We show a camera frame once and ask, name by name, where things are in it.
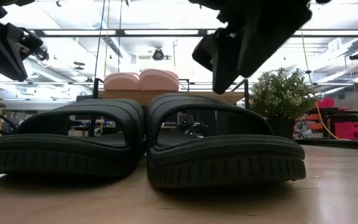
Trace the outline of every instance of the plant pot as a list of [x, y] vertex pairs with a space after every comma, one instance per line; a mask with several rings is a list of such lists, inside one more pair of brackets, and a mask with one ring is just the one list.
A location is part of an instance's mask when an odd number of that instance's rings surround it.
[[268, 119], [268, 124], [273, 130], [275, 136], [293, 139], [293, 127], [295, 119]]

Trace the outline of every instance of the wooden block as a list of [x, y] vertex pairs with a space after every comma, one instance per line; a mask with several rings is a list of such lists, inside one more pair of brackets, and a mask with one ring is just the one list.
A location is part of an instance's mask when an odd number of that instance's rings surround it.
[[[142, 106], [149, 105], [150, 101], [164, 93], [177, 93], [174, 91], [134, 91], [134, 90], [109, 90], [99, 91], [99, 96], [103, 99], [117, 99], [117, 98], [129, 98], [138, 102]], [[244, 93], [241, 92], [225, 92], [223, 95], [216, 94], [214, 92], [207, 91], [181, 91], [179, 93], [206, 96], [217, 100], [225, 101], [226, 103], [234, 104], [244, 98]]]

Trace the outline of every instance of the green plant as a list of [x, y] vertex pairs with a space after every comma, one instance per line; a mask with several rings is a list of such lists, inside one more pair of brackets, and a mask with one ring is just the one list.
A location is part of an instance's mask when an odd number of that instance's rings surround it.
[[295, 119], [313, 107], [317, 97], [299, 69], [287, 75], [284, 68], [278, 73], [264, 73], [252, 88], [250, 107], [267, 119]]

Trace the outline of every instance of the potted plant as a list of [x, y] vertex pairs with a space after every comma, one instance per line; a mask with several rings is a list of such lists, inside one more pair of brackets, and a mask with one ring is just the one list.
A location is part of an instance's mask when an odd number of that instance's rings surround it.
[[288, 74], [280, 68], [277, 73], [264, 73], [251, 88], [250, 108], [267, 119], [274, 135], [291, 139], [295, 119], [316, 102], [313, 88], [304, 80], [299, 69]]

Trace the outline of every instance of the wooden floor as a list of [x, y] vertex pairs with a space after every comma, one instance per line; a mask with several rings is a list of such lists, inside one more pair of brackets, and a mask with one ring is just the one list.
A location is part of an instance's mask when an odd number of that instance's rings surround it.
[[0, 224], [358, 224], [358, 150], [304, 148], [305, 180], [229, 193], [155, 190], [144, 161], [128, 178], [108, 184], [0, 175]]

